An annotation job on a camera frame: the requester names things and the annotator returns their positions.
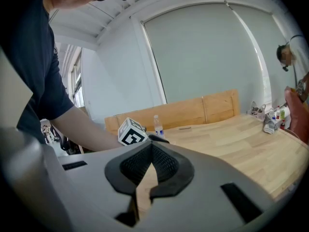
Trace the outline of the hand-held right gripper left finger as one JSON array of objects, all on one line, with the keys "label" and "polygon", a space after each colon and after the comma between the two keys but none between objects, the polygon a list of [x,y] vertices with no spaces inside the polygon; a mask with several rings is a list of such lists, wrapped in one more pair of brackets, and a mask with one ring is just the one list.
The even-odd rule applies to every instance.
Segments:
[{"label": "hand-held right gripper left finger", "polygon": [[139,221],[136,185],[108,163],[148,150],[151,142],[59,159],[44,146],[44,225],[54,232],[151,232]]}]

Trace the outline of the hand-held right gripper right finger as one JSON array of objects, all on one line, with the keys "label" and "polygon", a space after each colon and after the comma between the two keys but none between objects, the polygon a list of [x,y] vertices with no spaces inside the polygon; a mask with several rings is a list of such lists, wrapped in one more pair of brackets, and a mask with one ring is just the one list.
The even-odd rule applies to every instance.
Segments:
[{"label": "hand-held right gripper right finger", "polygon": [[275,202],[259,184],[226,161],[176,145],[154,142],[186,157],[194,177],[174,197],[155,198],[144,217],[146,232],[231,232],[246,224],[222,189],[234,184],[258,208],[268,210]]}]

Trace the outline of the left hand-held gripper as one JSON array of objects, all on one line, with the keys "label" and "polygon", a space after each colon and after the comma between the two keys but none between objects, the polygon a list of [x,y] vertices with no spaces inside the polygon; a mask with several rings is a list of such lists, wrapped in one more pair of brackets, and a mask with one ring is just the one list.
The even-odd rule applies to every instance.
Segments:
[{"label": "left hand-held gripper", "polygon": [[137,121],[127,117],[118,129],[118,142],[122,145],[131,145],[145,142],[147,139],[153,142],[168,143],[169,141],[155,134],[147,135],[143,127]]}]

